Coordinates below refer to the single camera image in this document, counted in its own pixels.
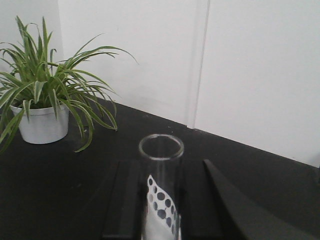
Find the white pot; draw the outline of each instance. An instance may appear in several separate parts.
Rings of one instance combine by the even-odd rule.
[[[14,115],[21,108],[10,106]],[[23,140],[31,144],[48,144],[64,138],[68,133],[69,109],[61,105],[57,109],[57,118],[54,108],[30,109],[29,120],[26,113],[23,114],[19,130]]]

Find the clear glass tube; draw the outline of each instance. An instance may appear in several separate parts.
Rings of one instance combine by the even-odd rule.
[[[178,240],[179,180],[184,144],[176,136],[152,134],[139,143],[145,186],[144,240]]]

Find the black table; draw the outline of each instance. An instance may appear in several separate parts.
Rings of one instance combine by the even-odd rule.
[[[185,144],[182,233],[189,239],[241,239],[242,228],[212,185],[203,160],[250,200],[320,239],[320,188],[314,167],[118,104],[117,132],[95,127],[82,143],[73,121],[68,135],[33,145],[15,137],[0,156],[1,240],[138,238],[141,192],[138,143],[153,133]]]

